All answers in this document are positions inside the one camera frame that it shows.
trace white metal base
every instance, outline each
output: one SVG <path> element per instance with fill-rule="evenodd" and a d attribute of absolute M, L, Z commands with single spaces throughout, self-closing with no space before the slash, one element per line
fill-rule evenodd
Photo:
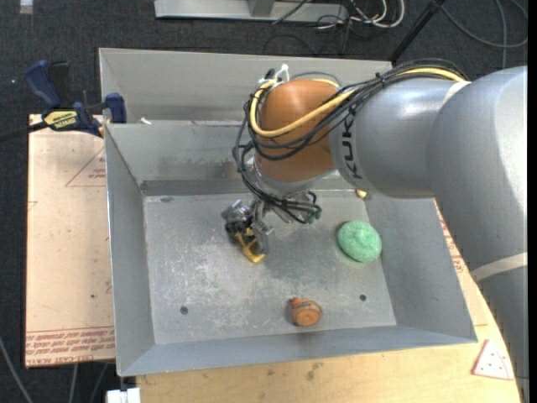
<path fill-rule="evenodd" d="M 296 8 L 298 3 L 275 2 L 270 15 L 252 16 L 248 0 L 155 0 L 156 18 L 210 18 L 243 19 L 255 21 L 275 21 Z M 336 16 L 347 17 L 347 10 L 340 4 L 305 3 L 285 21 L 315 23 L 321 17 L 326 23 L 333 23 Z"/>

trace cardboard sheet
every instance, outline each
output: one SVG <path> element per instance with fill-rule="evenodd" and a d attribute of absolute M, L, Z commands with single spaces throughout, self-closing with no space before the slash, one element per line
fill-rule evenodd
<path fill-rule="evenodd" d="M 30 134 L 28 189 L 25 364 L 113 359 L 103 140 Z"/>

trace green sponge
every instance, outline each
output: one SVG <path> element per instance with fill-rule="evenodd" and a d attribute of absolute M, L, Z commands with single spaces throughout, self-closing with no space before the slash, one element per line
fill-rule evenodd
<path fill-rule="evenodd" d="M 337 232 L 337 242 L 345 254 L 363 263 L 377 259 L 383 249 L 377 230 L 360 220 L 345 222 Z"/>

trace metal tray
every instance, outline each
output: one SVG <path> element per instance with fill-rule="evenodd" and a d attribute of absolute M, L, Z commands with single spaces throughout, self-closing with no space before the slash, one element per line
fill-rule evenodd
<path fill-rule="evenodd" d="M 249 200 L 231 158 L 237 125 L 107 125 L 107 192 L 120 375 L 317 359 L 475 341 L 432 200 L 360 200 L 338 175 L 316 193 L 321 220 L 276 216 L 276 249 L 250 263 L 221 211 Z M 369 221 L 380 260 L 337 247 L 339 226 Z M 289 299 L 319 303 L 313 327 Z"/>

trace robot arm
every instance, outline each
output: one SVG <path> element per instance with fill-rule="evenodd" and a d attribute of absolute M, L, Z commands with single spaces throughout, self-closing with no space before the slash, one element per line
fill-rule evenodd
<path fill-rule="evenodd" d="M 259 229 L 268 211 L 289 222 L 320 217 L 309 189 L 334 169 L 372 195 L 434 196 L 496 312 L 517 376 L 529 381 L 527 67 L 470 83 L 450 65 L 424 61 L 345 87 L 270 75 L 245 105 L 234 149 L 255 198 L 239 221 L 260 242 L 256 254 L 269 251 L 274 234 Z M 245 130 L 250 141 L 241 144 Z"/>

